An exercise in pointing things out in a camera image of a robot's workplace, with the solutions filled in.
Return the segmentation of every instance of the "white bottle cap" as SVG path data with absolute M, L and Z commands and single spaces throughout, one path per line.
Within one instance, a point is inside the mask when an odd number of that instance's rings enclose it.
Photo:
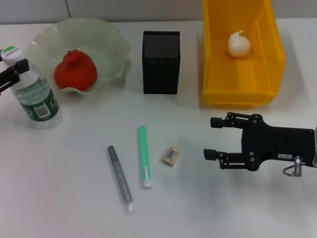
M 1 51 L 1 58 L 7 67 L 11 67 L 18 61 L 25 59 L 25 56 L 20 47 L 9 46 Z

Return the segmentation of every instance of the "green bottle label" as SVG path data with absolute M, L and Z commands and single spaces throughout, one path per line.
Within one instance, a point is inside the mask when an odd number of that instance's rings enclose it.
M 49 95 L 40 103 L 33 105 L 21 104 L 31 120 L 46 121 L 53 118 L 58 112 L 58 103 L 50 90 Z

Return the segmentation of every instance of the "bowl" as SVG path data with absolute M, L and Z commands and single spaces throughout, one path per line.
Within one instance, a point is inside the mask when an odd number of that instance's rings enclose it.
M 88 89 L 59 88 L 54 80 L 56 66 L 69 50 L 86 53 L 97 68 L 97 80 Z M 121 76 L 130 45 L 119 29 L 100 19 L 70 18 L 39 33 L 29 45 L 26 57 L 46 76 L 53 91 L 93 93 L 102 83 Z

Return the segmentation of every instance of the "white wall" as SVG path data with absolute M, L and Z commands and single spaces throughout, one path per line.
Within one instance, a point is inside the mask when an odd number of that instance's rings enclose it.
M 203 0 L 0 0 L 0 24 L 49 23 L 69 17 L 108 21 L 203 19 Z M 276 18 L 317 17 L 317 0 L 272 0 Z
M 65 0 L 0 0 L 0 24 L 50 23 L 68 17 Z

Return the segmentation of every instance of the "bottle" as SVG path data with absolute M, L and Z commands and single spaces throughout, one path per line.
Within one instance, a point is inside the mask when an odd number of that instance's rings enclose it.
M 22 49 L 10 46 L 1 52 L 6 67 L 25 59 Z M 62 114 L 47 79 L 29 61 L 30 70 L 20 75 L 20 82 L 11 86 L 11 91 L 35 128 L 49 128 L 60 123 Z

